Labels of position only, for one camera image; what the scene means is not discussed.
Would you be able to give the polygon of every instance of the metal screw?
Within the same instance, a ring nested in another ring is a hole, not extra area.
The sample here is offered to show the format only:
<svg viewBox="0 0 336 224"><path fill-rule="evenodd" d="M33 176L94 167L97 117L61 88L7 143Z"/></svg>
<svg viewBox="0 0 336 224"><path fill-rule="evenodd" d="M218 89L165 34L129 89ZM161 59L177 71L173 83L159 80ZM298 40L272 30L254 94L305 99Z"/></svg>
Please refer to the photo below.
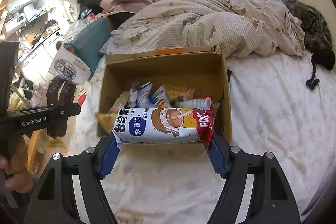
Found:
<svg viewBox="0 0 336 224"><path fill-rule="evenodd" d="M274 154L272 152L267 152L266 153L266 157L269 159L273 159L274 158Z"/></svg>
<svg viewBox="0 0 336 224"><path fill-rule="evenodd" d="M233 146L233 147L231 147L231 151L232 151L233 153L239 153L240 149L239 149L239 147L237 147L237 146Z"/></svg>
<svg viewBox="0 0 336 224"><path fill-rule="evenodd" d="M94 147L88 147L87 149L86 149L86 153L88 153L88 154L92 154L93 152L95 152L96 151L96 149L94 148Z"/></svg>
<svg viewBox="0 0 336 224"><path fill-rule="evenodd" d="M55 153L55 154L53 154L52 159L53 160L58 160L60 157L61 157L60 153Z"/></svg>

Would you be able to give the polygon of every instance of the blue speech bubble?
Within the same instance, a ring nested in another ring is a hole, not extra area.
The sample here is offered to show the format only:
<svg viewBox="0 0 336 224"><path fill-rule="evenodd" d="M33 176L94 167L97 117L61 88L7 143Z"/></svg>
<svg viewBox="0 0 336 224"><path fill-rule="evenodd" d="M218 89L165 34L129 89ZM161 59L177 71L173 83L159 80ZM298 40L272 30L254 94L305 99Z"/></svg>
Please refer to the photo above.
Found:
<svg viewBox="0 0 336 224"><path fill-rule="evenodd" d="M133 136L141 136L146 128L146 120L141 117L133 117L128 124L128 130Z"/></svg>

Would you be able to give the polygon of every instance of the human hand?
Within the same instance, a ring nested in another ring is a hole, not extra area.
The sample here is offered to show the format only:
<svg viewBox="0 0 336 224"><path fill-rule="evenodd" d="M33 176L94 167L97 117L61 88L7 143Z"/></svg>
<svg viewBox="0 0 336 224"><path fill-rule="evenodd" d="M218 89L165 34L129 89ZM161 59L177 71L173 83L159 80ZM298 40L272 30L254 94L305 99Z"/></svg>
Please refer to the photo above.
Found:
<svg viewBox="0 0 336 224"><path fill-rule="evenodd" d="M23 137L20 138L15 154L9 161L0 155L0 169L3 169L8 175L13 175L5 181L5 187L8 190L27 193L33 188L33 181L26 167L27 159L28 154Z"/></svg>

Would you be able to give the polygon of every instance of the white snack package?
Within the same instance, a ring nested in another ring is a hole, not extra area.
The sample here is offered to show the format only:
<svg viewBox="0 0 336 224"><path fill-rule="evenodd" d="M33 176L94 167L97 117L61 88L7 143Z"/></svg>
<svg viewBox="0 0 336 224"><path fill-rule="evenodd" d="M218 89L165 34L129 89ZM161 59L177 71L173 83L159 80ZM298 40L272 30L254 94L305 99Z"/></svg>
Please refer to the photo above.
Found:
<svg viewBox="0 0 336 224"><path fill-rule="evenodd" d="M151 98L149 97L149 93L152 89L152 82L148 82L139 87L138 90L138 98L136 100L136 107L141 108L154 108L155 105L153 104Z"/></svg>
<svg viewBox="0 0 336 224"><path fill-rule="evenodd" d="M191 108L122 108L112 132L123 143L164 144L199 141L209 145L213 134L212 110Z"/></svg>
<svg viewBox="0 0 336 224"><path fill-rule="evenodd" d="M157 89L157 91L152 96L152 100L157 108L171 108L164 86L160 86Z"/></svg>
<svg viewBox="0 0 336 224"><path fill-rule="evenodd" d="M201 110L212 109L213 102L211 97L203 99L192 99L188 101L176 102L176 107L199 108Z"/></svg>
<svg viewBox="0 0 336 224"><path fill-rule="evenodd" d="M49 68L49 72L75 84L84 85L90 77L90 68L80 58L65 48L60 48Z"/></svg>

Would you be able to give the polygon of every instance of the red package end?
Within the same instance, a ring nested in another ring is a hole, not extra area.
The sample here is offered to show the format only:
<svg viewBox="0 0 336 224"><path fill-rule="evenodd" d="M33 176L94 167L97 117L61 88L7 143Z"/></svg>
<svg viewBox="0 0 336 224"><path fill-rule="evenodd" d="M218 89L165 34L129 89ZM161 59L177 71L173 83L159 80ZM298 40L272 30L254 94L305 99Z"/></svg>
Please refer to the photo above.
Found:
<svg viewBox="0 0 336 224"><path fill-rule="evenodd" d="M208 150L214 132L213 111L210 109L193 109L193 116L197 121L196 130L200 134L200 140L203 141L206 150Z"/></svg>

